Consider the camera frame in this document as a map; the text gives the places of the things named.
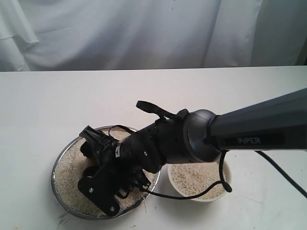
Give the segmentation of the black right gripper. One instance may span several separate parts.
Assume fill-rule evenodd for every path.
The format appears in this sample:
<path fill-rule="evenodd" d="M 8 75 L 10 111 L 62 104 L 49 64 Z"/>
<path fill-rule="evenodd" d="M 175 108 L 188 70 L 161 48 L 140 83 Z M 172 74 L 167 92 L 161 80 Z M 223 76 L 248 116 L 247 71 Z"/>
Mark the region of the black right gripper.
<path fill-rule="evenodd" d="M 118 192 L 129 192 L 133 188 L 149 188 L 151 182 L 146 177 L 139 154 L 132 149 L 129 138 L 133 131 L 124 128 L 129 135 L 118 140 L 103 131 L 86 126 L 79 134 L 85 142 L 80 147 L 81 153 L 94 165 L 118 173 L 122 182 Z"/>

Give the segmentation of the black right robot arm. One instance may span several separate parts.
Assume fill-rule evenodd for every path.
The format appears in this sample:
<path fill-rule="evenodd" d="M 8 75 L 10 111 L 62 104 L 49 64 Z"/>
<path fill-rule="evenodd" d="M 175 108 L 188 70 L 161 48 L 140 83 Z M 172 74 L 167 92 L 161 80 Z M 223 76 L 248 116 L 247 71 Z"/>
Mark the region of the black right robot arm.
<path fill-rule="evenodd" d="M 173 114 L 146 101 L 136 106 L 158 119 L 123 140 L 89 126 L 80 133 L 81 152 L 96 160 L 79 180 L 80 191 L 100 188 L 114 194 L 144 184 L 142 170 L 157 173 L 165 164 L 213 162 L 230 150 L 307 148 L 306 89 L 224 115 L 204 109 Z"/>

